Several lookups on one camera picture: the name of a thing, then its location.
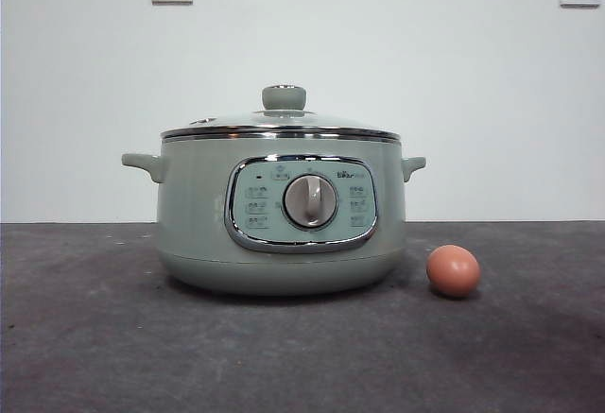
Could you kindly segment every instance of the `brand logo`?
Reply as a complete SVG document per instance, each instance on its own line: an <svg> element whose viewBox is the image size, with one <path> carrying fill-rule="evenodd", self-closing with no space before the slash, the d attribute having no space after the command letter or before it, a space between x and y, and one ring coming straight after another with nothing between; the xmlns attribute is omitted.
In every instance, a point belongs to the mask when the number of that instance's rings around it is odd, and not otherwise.
<svg viewBox="0 0 605 413"><path fill-rule="evenodd" d="M365 177L365 175L358 174L358 173L350 174L346 170L339 170L337 172L337 177L340 179L363 179Z"/></svg>

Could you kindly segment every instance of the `silver knob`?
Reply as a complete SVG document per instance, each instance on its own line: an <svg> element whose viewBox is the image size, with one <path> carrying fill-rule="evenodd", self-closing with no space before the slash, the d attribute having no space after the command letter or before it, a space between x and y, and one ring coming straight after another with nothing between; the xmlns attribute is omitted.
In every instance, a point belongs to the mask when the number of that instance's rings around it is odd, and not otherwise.
<svg viewBox="0 0 605 413"><path fill-rule="evenodd" d="M295 224L313 229L330 220L337 209L337 194L328 180L303 175L288 185L284 206Z"/></svg>

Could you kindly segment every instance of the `stainless steel rim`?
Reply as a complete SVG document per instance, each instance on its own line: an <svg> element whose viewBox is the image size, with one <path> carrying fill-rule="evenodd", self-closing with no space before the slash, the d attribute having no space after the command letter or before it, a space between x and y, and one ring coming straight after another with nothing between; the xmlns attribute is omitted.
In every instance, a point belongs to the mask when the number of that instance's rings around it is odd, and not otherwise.
<svg viewBox="0 0 605 413"><path fill-rule="evenodd" d="M365 133L360 133L359 129L356 133L346 133L339 130L332 129L318 129L318 131L284 131L279 129L277 131L251 131L251 132L206 132L200 134L182 134L181 132L174 135L170 135L171 131L162 133L162 142L179 142L179 141L192 141L201 139L324 139L324 140L349 140L349 141L368 141L368 142L382 142L385 144L396 144L401 145L399 135L391 132L384 131L370 131L366 130Z"/></svg>

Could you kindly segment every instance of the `control panel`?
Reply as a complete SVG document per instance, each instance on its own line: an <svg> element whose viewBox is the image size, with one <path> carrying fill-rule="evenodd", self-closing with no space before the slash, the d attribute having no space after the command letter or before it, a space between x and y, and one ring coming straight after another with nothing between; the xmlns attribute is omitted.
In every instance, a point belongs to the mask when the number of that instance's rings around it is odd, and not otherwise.
<svg viewBox="0 0 605 413"><path fill-rule="evenodd" d="M363 244L376 223L372 174L363 162L269 155L233 171L225 205L232 238L251 250L321 252Z"/></svg>

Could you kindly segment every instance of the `glass lid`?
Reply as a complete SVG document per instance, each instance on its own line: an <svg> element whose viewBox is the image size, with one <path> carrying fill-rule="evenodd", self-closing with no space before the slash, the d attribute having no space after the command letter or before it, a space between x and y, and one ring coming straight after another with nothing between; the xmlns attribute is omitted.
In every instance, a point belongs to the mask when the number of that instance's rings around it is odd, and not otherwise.
<svg viewBox="0 0 605 413"><path fill-rule="evenodd" d="M263 90L263 111L202 118L186 127L163 132L162 139L309 137L399 141L399 135L393 132L368 127L354 120L305 111L305 104L304 88L273 85Z"/></svg>

